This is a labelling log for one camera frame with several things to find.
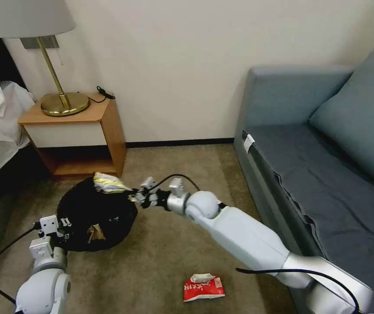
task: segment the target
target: drawer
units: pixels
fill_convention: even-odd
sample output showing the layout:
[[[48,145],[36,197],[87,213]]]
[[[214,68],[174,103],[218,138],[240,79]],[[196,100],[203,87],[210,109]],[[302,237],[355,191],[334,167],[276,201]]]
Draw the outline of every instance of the drawer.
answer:
[[[25,125],[36,147],[107,145],[100,123]]]

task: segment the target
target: beige carpet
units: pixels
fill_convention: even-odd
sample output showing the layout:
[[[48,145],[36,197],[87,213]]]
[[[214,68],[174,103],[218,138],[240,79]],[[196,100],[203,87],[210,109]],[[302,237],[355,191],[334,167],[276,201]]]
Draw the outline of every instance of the beige carpet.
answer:
[[[147,176],[161,179],[172,173],[190,176],[202,190],[259,218],[231,145],[130,149],[122,179],[137,187]],[[53,214],[74,184],[42,181],[22,191],[11,204],[4,243],[41,216]],[[36,236],[28,235],[0,259],[0,287],[10,295],[15,296],[30,274],[28,245]],[[204,230],[161,208],[139,209],[120,245],[98,253],[69,253],[68,261],[72,291],[66,313],[295,313],[288,290],[276,279],[237,273],[235,267],[243,265]],[[226,297],[183,303],[184,282],[207,272],[221,277]],[[0,296],[0,314],[13,312]]]

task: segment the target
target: sofa armrest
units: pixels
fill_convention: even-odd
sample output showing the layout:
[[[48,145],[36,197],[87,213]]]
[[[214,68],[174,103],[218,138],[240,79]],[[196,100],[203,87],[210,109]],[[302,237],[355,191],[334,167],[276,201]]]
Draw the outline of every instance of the sofa armrest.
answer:
[[[305,123],[339,92],[353,68],[346,66],[258,66],[245,86],[237,134],[251,126]]]

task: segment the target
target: baseboard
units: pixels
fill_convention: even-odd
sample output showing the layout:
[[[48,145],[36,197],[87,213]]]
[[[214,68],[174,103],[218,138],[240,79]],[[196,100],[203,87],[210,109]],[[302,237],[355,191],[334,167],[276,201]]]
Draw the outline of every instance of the baseboard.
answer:
[[[201,140],[174,140],[174,141],[153,141],[153,142],[128,142],[127,148],[139,147],[161,147],[161,146],[190,146],[190,145],[214,145],[214,144],[232,144],[233,137],[218,139]]]

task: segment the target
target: lamp shade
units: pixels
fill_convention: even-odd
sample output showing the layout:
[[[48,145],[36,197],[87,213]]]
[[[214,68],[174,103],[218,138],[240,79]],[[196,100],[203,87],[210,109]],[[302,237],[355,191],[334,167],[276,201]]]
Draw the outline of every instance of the lamp shade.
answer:
[[[76,26],[65,0],[0,0],[0,37],[65,33]]]

